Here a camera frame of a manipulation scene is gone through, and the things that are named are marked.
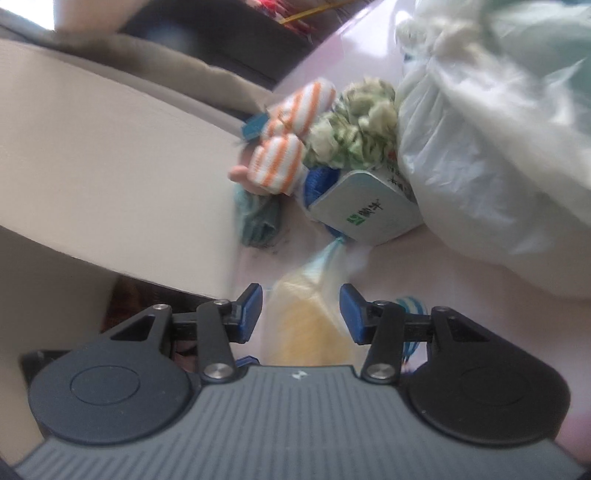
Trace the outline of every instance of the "white surface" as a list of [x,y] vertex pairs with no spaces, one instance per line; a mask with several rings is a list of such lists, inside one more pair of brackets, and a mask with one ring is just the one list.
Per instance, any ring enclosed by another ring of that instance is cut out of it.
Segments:
[[[408,11],[413,11],[413,3],[406,0],[374,2],[369,13],[328,39],[277,91],[286,95],[320,75],[338,89],[364,76],[381,76],[398,85],[402,55],[393,30],[397,17],[406,16],[400,12]],[[345,54],[336,58],[335,45],[344,46]],[[284,226],[274,247],[242,250],[237,291],[251,281],[270,289],[332,239],[296,205],[286,208]],[[591,301],[553,297],[504,267],[453,252],[422,227],[373,249],[350,245],[348,263],[351,282],[367,299],[411,295],[428,308],[449,305],[555,367],[571,389],[559,443],[580,460],[591,461]],[[235,349],[238,355],[260,354],[261,332],[268,321],[263,317],[250,344]]]
[[53,30],[53,0],[0,0],[0,8]]
[[226,297],[236,138],[125,85],[0,41],[0,225],[76,258]]
[[0,228],[0,456],[20,460],[42,440],[18,358],[71,349],[99,331],[116,275]]

